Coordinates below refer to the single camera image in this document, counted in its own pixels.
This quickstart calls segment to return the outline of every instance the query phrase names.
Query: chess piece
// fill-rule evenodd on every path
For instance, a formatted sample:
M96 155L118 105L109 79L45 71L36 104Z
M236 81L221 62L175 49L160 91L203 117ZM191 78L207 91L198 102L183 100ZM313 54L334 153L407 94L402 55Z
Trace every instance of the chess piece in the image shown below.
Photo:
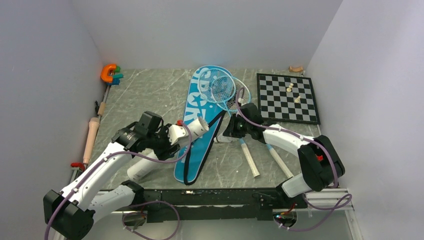
M295 100L294 100L294 102L296 103L296 104L298 104L298 103L300 103L301 102L301 96L299 95Z
M293 86L294 86L294 84L293 83L290 83L290 86L288 86L288 88L286 89L286 91L288 93L290 93L292 91Z

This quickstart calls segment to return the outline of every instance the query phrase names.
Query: white racket grip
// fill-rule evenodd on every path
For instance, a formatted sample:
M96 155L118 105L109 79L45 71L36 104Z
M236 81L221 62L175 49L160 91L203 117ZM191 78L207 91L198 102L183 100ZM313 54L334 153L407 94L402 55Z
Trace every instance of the white racket grip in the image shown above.
M240 144L241 144L241 149L243 150L244 156L247 159L247 163L250 166L250 169L252 171L253 177L256 178L257 176L261 175L258 171L258 168L255 165L255 162L253 161L253 157L249 151L248 146L246 145L245 141L243 139L240 138Z
M287 178L294 177L293 173L290 171L290 169L287 167L287 165L284 163L284 161L281 159L281 157L278 155L276 150L271 146L270 144L266 144L266 147L269 150L269 153L271 153L271 156L274 158L274 160L277 162L281 170L284 172L284 174L287 176Z
M197 118L196 120L192 121L189 125L187 125L188 129L190 129L191 133L191 141L194 142L194 140L200 138L203 134L205 134L207 131L209 131L208 123L201 117ZM178 139L178 141L174 140L174 142L177 142L181 148L185 147L189 144L189 138L188 134L187 137L183 139ZM155 155L155 153L152 151L147 155L147 157L152 159L158 159L158 157ZM136 164L132 165L128 170L126 171L126 174L128 175L129 179L132 181L138 181L141 178L143 178L146 174L148 174L150 171L157 169L160 167L162 163L160 162L154 162L147 160L145 158L140 158L140 161L138 161Z

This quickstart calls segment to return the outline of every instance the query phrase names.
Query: gray marble surface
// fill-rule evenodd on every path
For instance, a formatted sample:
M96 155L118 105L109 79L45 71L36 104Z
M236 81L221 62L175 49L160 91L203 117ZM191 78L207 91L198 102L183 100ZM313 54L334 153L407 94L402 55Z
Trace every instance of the gray marble surface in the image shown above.
M106 109L95 140L91 161L94 161L106 148L117 130L138 121L144 111L152 111L163 117L165 123L175 123L183 118L188 84L195 69L124 69L124 78L118 86L112 86L107 97ZM229 69L249 88L252 102L258 103L256 73L298 76L286 70ZM226 115L220 128L224 131L229 116ZM316 125L280 123L284 128L307 136L318 136ZM267 147L250 136L245 138L250 153L260 172L253 177L240 143L214 144L196 183L185 186L174 179L174 164L163 164L153 170L138 183L146 189L183 188L259 188L275 187L287 177L271 157ZM292 154L276 149L294 175L300 173L299 160ZM127 169L135 164L135 157L122 167L103 186L114 189L128 179Z

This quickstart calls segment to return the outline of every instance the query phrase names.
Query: purple cable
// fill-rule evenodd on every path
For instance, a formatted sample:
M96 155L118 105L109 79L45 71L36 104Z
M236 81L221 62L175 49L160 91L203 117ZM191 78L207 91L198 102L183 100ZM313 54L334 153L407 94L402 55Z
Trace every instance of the purple cable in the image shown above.
M173 233L169 236L169 237L167 237L167 238L164 238L164 239L161 239L161 240L169 240L169 239L171 239L172 237L174 237L175 236L175 234L177 234L177 231L178 231L178 228L180 228L180 215L178 214L178 211L177 211L177 209L174 207L174 206L172 206L172 204L170 204L170 203L168 203L168 202L166 202L166 201L148 201L148 202L145 202L145 203L141 203L141 204L136 204L136 205L131 205L131 206L128 206L128 207L130 207L130 208L135 208L135 207L141 207L141 206L144 206L144 205L149 205L149 204L156 204L156 203L161 203L161 204L166 204L166 205L168 205L168 206L170 206L171 208L172 208L172 210L175 212L175 214L176 214L176 218L177 218L177 223L176 223L176 228L175 228L175 231L173 231ZM144 238L144 239L147 239L147 240L155 240L155 239L152 239L152 238L150 238L150 237L147 237L147 236L145 236L145 235L143 235L143 234L141 234L141 233L139 233L139 232L137 232L137 231L134 231L134 230L132 230L131 228L129 228L128 226L126 226L125 225L125 218L128 216L128 215L131 215L131 214L133 214L134 212L130 212L130 213L127 213L127 214L125 214L124 216L123 216L123 218L122 218L122 225L125 227L125 229L127 229L128 231L130 231L131 233L133 233L133 234L135 234L135 235L137 235L137 236L139 236L139 237L142 237L142 238Z
M239 94L240 94L240 92L242 91L242 89L244 89L244 87L242 87L241 89L239 89L238 91L237 91L237 94L235 95L235 99L239 99ZM242 116L243 117L243 119L244 120L246 120L246 122L248 122L248 123L250 123L250 124L252 124L253 126L256 126L256 127L259 127L259 128L264 128L264 129L269 129L269 130L274 130L274 131L279 131L279 132L285 132L285 133L288 133L288 134L291 134L291 135L293 135L293 136L295 136L295 137L297 137L297 138L301 138L301 136L299 135L299 134L297 134L296 132L294 132L294 131L290 131L290 130L288 130L288 129L283 129L283 128L281 128L281 129L279 129L279 128L276 128L276 127L271 127L271 126L263 126L263 125L260 125L260 124L257 124L257 123L255 123L255 122L253 122L253 121L251 121L251 120L249 120L243 113L242 113L242 110L240 109L240 106L238 105L238 104L236 104L235 105L236 107L237 107L237 111L238 111L238 114L240 115L240 116ZM336 167L334 166L334 163L333 163L333 160L332 160L332 158L331 158L331 156L330 156L330 154L329 154L329 152L327 151L327 149L325 149L324 148L324 146L323 145L321 145L319 142L316 142L316 141L314 141L314 140L311 140L311 139L308 139L308 138L303 138L303 140L305 140L305 141L307 141L307 142L309 142L309 143L312 143L312 144L314 144L314 145L316 145L316 146L318 146L323 152L324 152L324 154L327 156L327 158L328 158L328 161L329 161L329 163L330 163L330 167L331 167L331 171L332 171L332 174L333 174L333 177L334 177L334 185L332 186L332 188L337 188L337 186L339 185L339 178L337 177L337 172L336 172Z
M75 186L74 189L79 190L79 188L87 181L87 179L94 173L94 171L100 167L100 165L102 165L104 162L106 162L108 159L110 159L113 156L119 155L119 154L131 154L137 157L141 157L156 163L161 163L161 164L172 164L172 163L176 163L178 161L180 161L181 159L183 159L187 153L189 152L191 146L192 146L192 133L190 132L189 127L183 122L182 126L187 130L188 132L188 142L189 144L187 145L187 149L184 151L184 153L177 159L172 160L172 161L161 161L158 159L154 159L142 154L139 154L137 152L132 152L132 151L117 151L114 153L109 154L108 156L106 156L106 160L103 159L103 161L99 161L96 165L94 165L88 172L87 174L81 179L81 181L79 181L79 183ZM61 208L65 205L66 201L68 201L72 196L74 195L74 191L71 191L60 203L59 205L56 207L56 209L54 210L53 214L51 215L48 223L47 223L47 227L45 228L45 232L44 232L44 240L49 240L49 232L50 232L50 228L52 227L53 224L53 220L56 218L56 216L58 215L58 212L61 210ZM178 227L180 226L179 221L178 221L178 225L177 225L177 229L175 230L175 232L177 232Z
M339 206L339 204L343 201L343 199L345 199L347 197L349 197L349 199L345 203L343 203L342 205ZM314 230L314 229L318 228L321 224L323 224L331 216L331 214L333 214L334 210L339 209L339 208L343 208L348 203L350 203L351 200L352 200L352 194L348 193L348 194L344 195L343 197L341 197L337 201L337 203L334 205L334 207L332 207L331 209L325 209L325 210L330 210L330 212L327 215L325 215L325 217L323 217L317 224L315 224L315 225L313 225L311 227L308 227L308 228L304 228L304 229L292 229L290 227L283 226L282 224L280 224L279 222L277 222L275 219L274 219L274 222L278 225L279 228L284 228L287 231L293 231L293 232L311 231L311 230Z

